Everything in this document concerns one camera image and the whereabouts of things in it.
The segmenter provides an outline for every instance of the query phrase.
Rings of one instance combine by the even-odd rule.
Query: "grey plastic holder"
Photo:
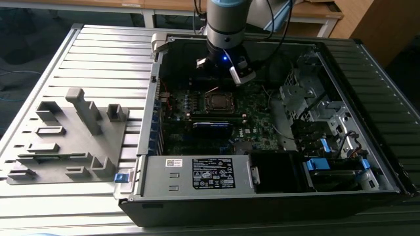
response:
[[[73,104],[77,115],[84,122],[91,134],[100,134],[100,126],[96,122],[97,107],[93,102],[87,102],[84,100],[84,90],[81,88],[69,88],[65,95],[65,100]]]

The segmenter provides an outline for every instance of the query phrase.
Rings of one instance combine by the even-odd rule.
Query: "warning label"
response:
[[[195,189],[235,188],[232,158],[192,159]]]

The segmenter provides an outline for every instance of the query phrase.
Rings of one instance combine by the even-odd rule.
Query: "wooden desk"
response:
[[[420,32],[420,0],[336,0],[345,14],[331,37],[359,38],[385,67]]]
[[[0,0],[0,6],[48,10],[141,13],[144,0]]]
[[[0,6],[136,13],[143,14],[147,28],[155,28],[155,15],[193,15],[192,0],[0,0]],[[207,0],[201,0],[201,10],[207,10]],[[295,24],[291,24],[291,32],[297,32],[293,35],[299,35],[299,32],[312,31],[304,35],[328,37],[341,18],[343,13],[329,11],[324,3],[303,2],[293,7],[291,22]]]
[[[155,27],[155,15],[192,16],[192,0],[145,0],[144,1],[144,21],[145,27]],[[201,0],[201,11],[207,11],[207,0]],[[341,19],[341,12],[332,12],[324,3],[303,2],[293,7],[291,22],[320,24],[317,33],[313,36],[329,37],[336,22]]]

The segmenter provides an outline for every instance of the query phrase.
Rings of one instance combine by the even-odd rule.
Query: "metal table surface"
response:
[[[95,101],[97,107],[120,103],[131,109],[119,168],[127,169],[135,166],[145,91],[151,77],[149,44],[152,34],[157,31],[191,34],[189,30],[73,26],[0,141],[0,154],[8,145],[13,145],[13,134],[24,131],[25,127],[21,123],[37,118],[35,108],[39,102],[53,100],[64,104],[68,87],[81,87],[85,97]],[[365,67],[367,62],[369,69],[376,70],[375,61],[367,56],[363,56],[363,59],[345,59],[345,52],[355,54],[355,49],[357,49],[353,41],[317,40],[335,50],[333,55],[344,56],[341,60],[337,59],[339,63],[348,65],[348,60],[353,60],[348,73],[355,74],[357,64]],[[420,222],[420,208],[417,200],[413,199],[404,205],[380,207],[347,219],[332,221],[145,229],[133,224],[119,208],[117,201],[113,199],[113,182],[11,186],[5,183],[5,178],[13,162],[13,157],[4,155],[0,157],[0,235],[3,236],[32,233],[57,235],[235,233],[245,235],[255,232],[301,231],[315,228],[323,230],[324,234],[333,235],[336,231],[329,229],[332,226],[339,227],[340,234],[344,234],[345,227],[373,227]]]

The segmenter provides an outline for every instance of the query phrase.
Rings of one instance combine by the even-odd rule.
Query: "blue tab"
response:
[[[113,182],[115,183],[128,183],[128,177],[129,177],[129,174],[116,174]]]
[[[361,159],[361,165],[365,170],[371,168],[371,165],[367,159]]]
[[[329,164],[325,158],[312,158],[307,161],[307,167],[309,171],[325,171],[329,170]]]
[[[328,143],[327,143],[327,139],[321,139],[321,143],[323,143],[325,152],[331,152],[331,149],[329,149],[329,146],[328,146]]]

